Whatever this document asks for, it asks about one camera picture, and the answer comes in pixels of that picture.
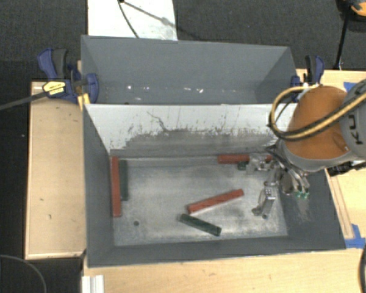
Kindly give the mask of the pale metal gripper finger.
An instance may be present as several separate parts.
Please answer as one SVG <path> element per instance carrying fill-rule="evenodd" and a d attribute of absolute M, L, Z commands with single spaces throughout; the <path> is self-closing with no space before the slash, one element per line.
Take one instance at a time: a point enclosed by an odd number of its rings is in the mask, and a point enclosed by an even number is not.
<path fill-rule="evenodd" d="M 246 165 L 247 172 L 268 172 L 274 168 L 272 155 L 252 155 Z"/>
<path fill-rule="evenodd" d="M 276 200 L 275 191 L 272 188 L 263 188 L 259 194 L 257 206 L 252 208 L 251 212 L 255 216 L 260 216 L 263 219 L 267 219 L 273 204 Z"/>

